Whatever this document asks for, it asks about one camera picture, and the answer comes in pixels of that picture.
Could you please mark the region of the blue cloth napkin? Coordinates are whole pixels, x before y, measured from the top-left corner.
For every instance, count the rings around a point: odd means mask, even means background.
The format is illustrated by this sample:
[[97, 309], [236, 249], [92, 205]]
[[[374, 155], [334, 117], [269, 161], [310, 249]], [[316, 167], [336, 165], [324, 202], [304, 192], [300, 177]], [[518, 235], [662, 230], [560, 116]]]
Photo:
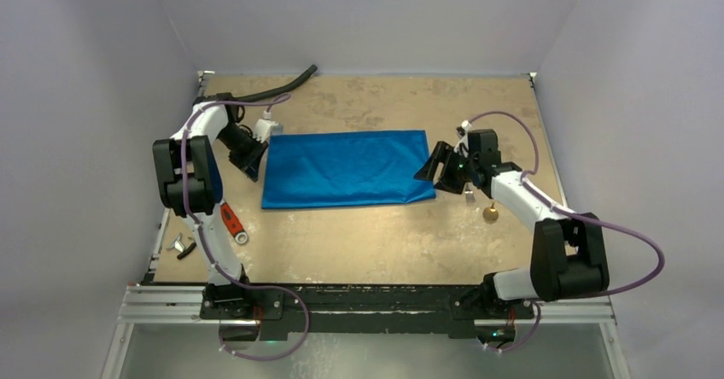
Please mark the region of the blue cloth napkin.
[[312, 209], [432, 200], [432, 183], [414, 179], [429, 156], [420, 130], [274, 136], [261, 206]]

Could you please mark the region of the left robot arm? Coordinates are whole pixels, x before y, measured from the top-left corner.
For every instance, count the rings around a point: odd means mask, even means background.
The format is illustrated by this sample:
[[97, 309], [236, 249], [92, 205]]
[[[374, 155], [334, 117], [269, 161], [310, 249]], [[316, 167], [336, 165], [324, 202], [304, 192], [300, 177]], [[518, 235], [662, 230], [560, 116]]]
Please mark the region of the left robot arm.
[[224, 224], [224, 185], [213, 143], [220, 140], [230, 151], [231, 164], [256, 182], [268, 142], [240, 128], [237, 120], [240, 108], [270, 105], [228, 96], [199, 100], [176, 132], [152, 145], [161, 202], [187, 224], [200, 243], [208, 283], [233, 286], [221, 298], [222, 308], [233, 318], [245, 318], [253, 311], [254, 295], [245, 289], [248, 277]]

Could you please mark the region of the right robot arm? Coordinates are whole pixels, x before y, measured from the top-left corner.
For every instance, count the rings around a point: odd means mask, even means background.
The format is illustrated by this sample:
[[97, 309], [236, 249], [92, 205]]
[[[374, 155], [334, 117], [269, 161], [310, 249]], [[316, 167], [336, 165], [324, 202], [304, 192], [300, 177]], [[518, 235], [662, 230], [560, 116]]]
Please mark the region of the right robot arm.
[[563, 213], [523, 176], [520, 166], [502, 160], [495, 131], [462, 134], [457, 146], [439, 141], [414, 178], [454, 194], [472, 185], [501, 203], [532, 232], [528, 267], [483, 278], [479, 304], [487, 315], [502, 315], [514, 300], [554, 301], [597, 294], [609, 287], [603, 231], [596, 217]]

